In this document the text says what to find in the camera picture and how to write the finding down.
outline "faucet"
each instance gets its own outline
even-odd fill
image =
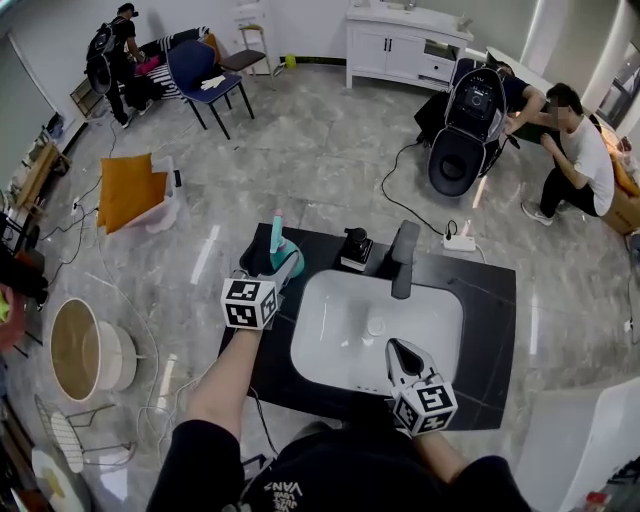
[[[413,251],[420,235],[420,226],[403,220],[384,257],[378,276],[391,279],[391,296],[403,300],[411,296]]]

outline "wire rack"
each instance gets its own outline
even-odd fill
[[[114,404],[103,405],[97,409],[91,409],[86,412],[65,416],[56,406],[45,402],[38,395],[34,395],[34,401],[47,437],[53,446],[60,449],[67,460],[71,471],[74,473],[81,472],[85,465],[124,466],[133,457],[135,453],[135,443],[120,443],[101,448],[85,448],[78,437],[78,433],[76,432],[76,429],[78,428],[90,427],[98,412],[110,409],[111,407],[114,407]],[[113,464],[103,464],[90,462],[86,458],[87,452],[113,450],[116,448],[124,448],[128,451],[124,460],[114,462]]]

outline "gray tile floor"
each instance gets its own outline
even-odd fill
[[[124,327],[146,356],[128,390],[92,400],[89,405],[120,407],[100,413],[81,436],[87,446],[133,441],[138,411],[149,396],[152,406],[173,410],[173,393],[215,359],[223,331],[218,305],[222,281],[237,266],[258,222],[269,222],[274,210],[282,208],[288,226],[341,234],[344,227],[359,225],[376,241],[390,243],[402,219],[411,219],[384,199],[380,183],[397,151],[414,141],[413,114],[428,91],[365,79],[356,80],[348,91],[344,69],[324,66],[285,70],[276,80],[276,92],[266,82],[247,84],[254,121],[237,94],[232,111],[224,102],[219,105],[231,141],[208,111],[201,109],[209,126],[204,131],[179,101],[156,105],[127,131],[114,127],[114,156],[151,151],[157,158],[173,157],[184,180],[183,208],[169,231],[121,232],[108,238],[100,233],[99,243],[94,219],[87,219],[84,248],[61,270],[39,322],[45,348],[27,346],[28,360],[17,352],[7,356],[10,398],[36,442],[45,443],[46,438],[35,413],[34,393],[67,414],[87,408],[63,398],[46,356],[54,315],[67,298],[82,297],[101,318]],[[73,199],[95,184],[100,158],[109,154],[113,140],[108,123],[92,125],[83,133],[71,155],[72,170],[48,205],[43,233],[71,221]],[[425,182],[418,171],[424,161],[422,148],[407,149],[387,181],[394,199],[438,229],[454,219],[460,230],[476,236],[489,264],[516,270],[516,349],[502,428],[448,434],[470,458],[497,453],[511,464],[520,456],[537,392],[640,371],[640,348],[631,346],[630,334],[623,329],[629,318],[629,261],[623,239],[578,212],[558,218],[549,228],[529,221],[520,200],[539,195],[551,159],[539,146],[521,145],[519,151],[507,146],[486,181],[477,182],[458,201],[444,200]],[[83,200],[85,210],[97,204],[98,196],[96,190]],[[214,226],[218,236],[207,265],[197,284],[191,284],[195,262]],[[74,228],[42,242],[48,276],[59,261],[71,259],[79,234]],[[425,226],[419,247],[443,253],[439,237]],[[477,252],[448,255],[480,259]],[[150,333],[109,274],[148,322],[157,341],[160,377],[168,361],[175,360],[169,365],[173,370],[168,390],[162,391],[166,396],[159,396],[160,385],[151,389],[156,350]],[[185,391],[179,396],[178,419],[187,395]],[[285,446],[313,419],[270,404],[264,405],[264,412],[277,447]],[[146,413],[156,432],[165,429],[166,413],[146,411],[137,452],[128,465],[92,466],[83,473],[104,509],[142,510],[148,500],[158,474],[158,436],[145,421]],[[160,446],[163,454],[167,447],[165,440]],[[245,407],[242,453],[270,453],[251,401]]]

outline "white sink basin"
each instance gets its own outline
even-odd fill
[[[462,320],[462,304],[446,290],[413,285],[411,297],[398,300],[391,281],[326,270],[305,288],[291,358],[307,380],[390,395],[385,347],[400,338],[428,352],[451,382]]]

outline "hand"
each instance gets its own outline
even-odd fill
[[[520,123],[516,121],[516,118],[507,117],[504,123],[504,134],[511,135],[513,132],[517,131],[520,128]]]
[[[553,140],[551,135],[549,135],[548,133],[545,133],[540,138],[540,144],[542,144],[542,147],[551,154],[553,154],[553,152],[558,149],[558,145],[556,144],[556,141]]]

